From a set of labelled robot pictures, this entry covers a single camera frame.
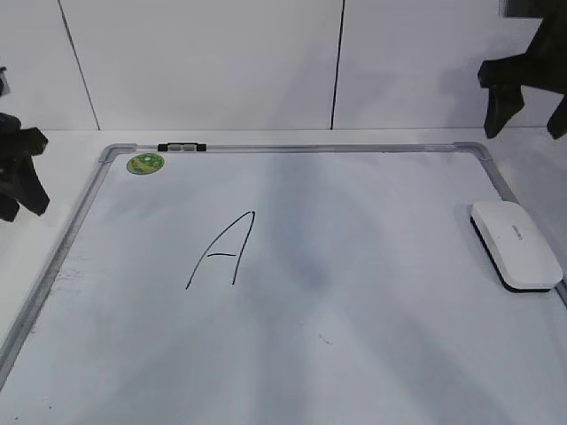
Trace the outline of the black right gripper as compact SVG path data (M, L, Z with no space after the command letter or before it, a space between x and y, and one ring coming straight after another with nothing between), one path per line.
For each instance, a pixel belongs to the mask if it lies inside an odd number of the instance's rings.
M478 70L481 88L488 89L484 130L495 138L524 108L520 86L564 94L548 120L554 140L567 134L566 2L540 1L546 12L525 53L485 60Z

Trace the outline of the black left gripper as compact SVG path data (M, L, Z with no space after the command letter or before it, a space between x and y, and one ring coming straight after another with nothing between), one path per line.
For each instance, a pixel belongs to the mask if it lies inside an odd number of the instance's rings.
M0 219L14 222L19 204L41 216L50 198L36 174L32 157L43 154L48 139L37 127L23 128L13 115L1 113L1 183L12 196L0 192Z

